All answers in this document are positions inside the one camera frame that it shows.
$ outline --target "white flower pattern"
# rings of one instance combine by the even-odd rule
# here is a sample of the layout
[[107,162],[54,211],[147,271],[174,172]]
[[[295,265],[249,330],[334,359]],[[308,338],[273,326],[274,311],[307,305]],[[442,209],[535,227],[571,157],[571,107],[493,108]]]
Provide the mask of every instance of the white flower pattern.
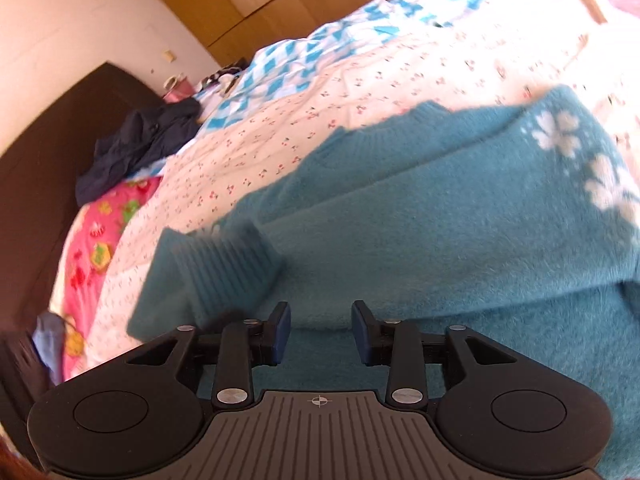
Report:
[[560,153],[569,158],[575,157],[576,150],[580,149],[580,139],[570,135],[578,129],[580,121],[567,111],[562,111],[553,117],[551,112],[544,111],[536,117],[538,126],[543,131],[534,130],[531,135],[537,140],[543,150],[558,148]]
[[591,193],[591,203],[601,211],[616,208],[629,223],[640,228],[640,190],[626,168],[613,168],[610,158],[599,153],[590,163],[596,180],[589,179],[584,189]]

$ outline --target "cherry print sheet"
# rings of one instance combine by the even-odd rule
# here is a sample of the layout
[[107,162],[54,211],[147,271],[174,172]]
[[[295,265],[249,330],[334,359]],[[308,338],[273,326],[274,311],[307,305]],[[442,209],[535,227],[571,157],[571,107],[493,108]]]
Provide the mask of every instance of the cherry print sheet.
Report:
[[73,373],[138,344],[126,324],[164,227],[215,222],[245,194],[294,171],[338,126],[377,123],[428,100],[451,109],[522,104],[567,84],[611,135],[633,144],[640,22],[613,8],[607,16],[597,25],[581,0],[492,0],[455,28],[421,27],[335,63],[307,90],[171,157],[122,235]]

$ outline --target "bed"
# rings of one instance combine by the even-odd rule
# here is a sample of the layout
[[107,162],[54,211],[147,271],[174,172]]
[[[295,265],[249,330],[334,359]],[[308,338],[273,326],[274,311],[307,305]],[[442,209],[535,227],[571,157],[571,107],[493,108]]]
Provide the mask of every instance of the bed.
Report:
[[[535,12],[532,2],[537,5]],[[153,174],[160,171],[162,183],[122,234],[83,354],[65,379],[138,344],[126,334],[127,321],[164,227],[187,232],[224,217],[250,192],[293,174],[340,126],[379,124],[426,100],[449,110],[525,104],[565,84],[619,144],[630,171],[637,171],[640,77],[634,75],[640,75],[640,69],[632,54],[640,38],[638,27],[630,21],[635,18],[623,16],[605,1],[597,7],[610,26],[601,28],[603,16],[594,15],[584,0],[374,0],[308,38],[259,51],[196,139],[177,156],[154,165]],[[565,9],[563,15],[555,16],[558,8]],[[107,64],[52,105],[0,160],[0,171],[7,168],[2,180],[4,202],[20,211],[3,218],[5,231],[24,233],[6,240],[12,245],[1,251],[2,270],[12,276],[11,282],[3,282],[2,291],[11,299],[11,308],[2,311],[8,330],[31,329],[35,316],[49,303],[66,231],[78,211],[74,180],[89,163],[94,140],[114,130],[128,110],[158,102],[144,85]],[[80,140],[72,143],[75,151],[65,151],[67,121],[76,120],[71,111],[80,108],[108,112],[85,114],[76,132]],[[43,124],[46,138],[37,133]],[[60,125],[53,136],[52,124]],[[64,154],[63,160],[68,160],[64,172],[58,176],[60,160],[41,153]],[[37,175],[34,160],[44,165]],[[39,202],[28,200],[26,207],[25,197],[15,192],[25,182],[50,192],[37,194]],[[46,236],[39,229],[43,209],[56,218],[46,222]],[[25,225],[33,229],[18,229]],[[37,245],[34,232],[42,236]],[[32,253],[25,252],[30,247]],[[18,264],[14,254],[24,255]],[[18,270],[21,281],[14,278]],[[344,346],[337,338],[334,343]],[[1,351],[5,357],[0,360],[2,424],[20,453],[37,465],[24,421],[38,393],[49,387],[48,377],[24,333],[5,338]],[[269,385],[274,378],[257,382]],[[366,386],[378,387],[380,378],[373,374]],[[280,379],[281,387],[295,386],[287,384],[285,376]],[[636,452],[632,444],[625,445]],[[638,473],[637,468],[627,470]]]

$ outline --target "blue and white checkered blanket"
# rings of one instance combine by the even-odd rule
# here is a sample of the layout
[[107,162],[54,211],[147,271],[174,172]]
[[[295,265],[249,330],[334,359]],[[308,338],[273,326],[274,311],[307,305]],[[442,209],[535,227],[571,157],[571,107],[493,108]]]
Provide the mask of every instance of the blue and white checkered blanket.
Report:
[[[369,52],[416,27],[451,27],[488,1],[373,0],[307,38],[267,46],[255,54],[234,92],[205,121],[196,139],[244,120],[271,100],[304,91],[328,65]],[[132,180],[161,174],[163,167],[164,160],[159,160]]]

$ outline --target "navy garment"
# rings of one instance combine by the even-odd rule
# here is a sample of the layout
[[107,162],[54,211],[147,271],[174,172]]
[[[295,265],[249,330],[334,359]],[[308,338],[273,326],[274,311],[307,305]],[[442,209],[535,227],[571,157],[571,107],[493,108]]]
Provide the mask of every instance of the navy garment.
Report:
[[94,163],[76,182],[78,205],[97,200],[128,174],[173,155],[198,132],[199,115],[200,103],[191,97],[130,113],[117,132],[96,141]]

